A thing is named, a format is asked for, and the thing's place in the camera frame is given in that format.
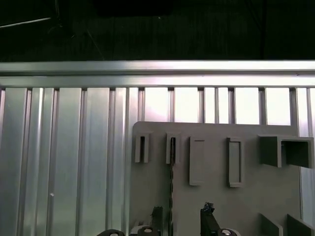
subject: black object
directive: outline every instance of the black object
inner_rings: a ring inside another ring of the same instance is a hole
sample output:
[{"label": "black object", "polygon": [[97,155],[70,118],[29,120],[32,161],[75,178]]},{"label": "black object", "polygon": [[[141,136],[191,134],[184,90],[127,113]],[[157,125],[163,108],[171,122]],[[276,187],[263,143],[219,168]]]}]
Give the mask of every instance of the black object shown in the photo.
[{"label": "black object", "polygon": [[151,227],[157,230],[158,235],[161,236],[163,232],[163,207],[154,207],[151,216]]},{"label": "black object", "polygon": [[221,229],[213,216],[214,205],[206,203],[203,209],[200,210],[200,228],[201,236],[237,236],[235,232],[229,229]]},{"label": "black object", "polygon": [[125,234],[119,230],[105,230],[97,236],[111,236],[112,234],[117,234],[118,236],[125,236]]}]

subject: vertical metal slat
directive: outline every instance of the vertical metal slat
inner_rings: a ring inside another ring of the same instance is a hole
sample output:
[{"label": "vertical metal slat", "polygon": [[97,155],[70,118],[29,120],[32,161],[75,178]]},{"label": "vertical metal slat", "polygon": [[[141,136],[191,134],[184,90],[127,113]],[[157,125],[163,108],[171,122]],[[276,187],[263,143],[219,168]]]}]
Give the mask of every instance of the vertical metal slat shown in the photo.
[{"label": "vertical metal slat", "polygon": [[114,112],[114,145],[113,145],[113,175],[111,229],[121,230],[124,211],[124,179],[125,179],[125,142],[126,142],[126,88],[115,91]]},{"label": "vertical metal slat", "polygon": [[51,236],[75,236],[81,89],[61,88]]},{"label": "vertical metal slat", "polygon": [[47,209],[48,209],[48,184],[49,163],[51,152],[51,137],[53,126],[54,89],[44,89],[40,153],[38,167],[38,187],[36,205],[36,236],[46,236]]},{"label": "vertical metal slat", "polygon": [[[315,133],[315,89],[298,88],[299,134],[314,137]],[[303,220],[315,226],[315,171],[301,168]]]},{"label": "vertical metal slat", "polygon": [[39,159],[44,89],[34,88],[31,98],[30,136],[27,161],[27,181],[24,212],[24,236],[36,235],[37,190],[39,177]]},{"label": "vertical metal slat", "polygon": [[79,235],[105,230],[109,88],[87,90]]},{"label": "vertical metal slat", "polygon": [[23,155],[27,90],[8,88],[5,91],[2,138],[0,148],[0,235],[18,233],[19,196]]},{"label": "vertical metal slat", "polygon": [[125,198],[123,230],[129,235],[129,208],[130,208],[130,175],[132,159],[132,129],[138,121],[138,88],[127,90],[127,117],[126,117],[126,161],[125,161]]}]

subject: black wall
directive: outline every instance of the black wall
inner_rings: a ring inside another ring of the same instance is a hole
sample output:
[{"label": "black wall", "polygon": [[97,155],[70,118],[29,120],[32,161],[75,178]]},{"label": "black wall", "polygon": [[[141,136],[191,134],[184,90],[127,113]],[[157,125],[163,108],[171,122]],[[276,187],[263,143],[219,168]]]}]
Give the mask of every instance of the black wall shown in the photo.
[{"label": "black wall", "polygon": [[60,0],[58,21],[54,1],[12,0],[0,25],[54,19],[0,29],[0,61],[315,58],[313,0],[268,0],[264,37],[263,0],[251,1],[251,10],[245,0],[176,0],[164,15],[101,17],[90,0]]}]

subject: aluminum wall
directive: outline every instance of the aluminum wall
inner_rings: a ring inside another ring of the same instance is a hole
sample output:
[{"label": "aluminum wall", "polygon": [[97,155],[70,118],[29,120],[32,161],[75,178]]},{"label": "aluminum wall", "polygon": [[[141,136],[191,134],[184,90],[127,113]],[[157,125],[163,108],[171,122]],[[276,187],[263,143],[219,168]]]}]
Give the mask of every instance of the aluminum wall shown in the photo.
[{"label": "aluminum wall", "polygon": [[[313,136],[315,77],[210,77],[0,77],[0,235],[127,232],[137,121],[294,125]],[[315,225],[314,171],[301,168],[301,186]]]}]

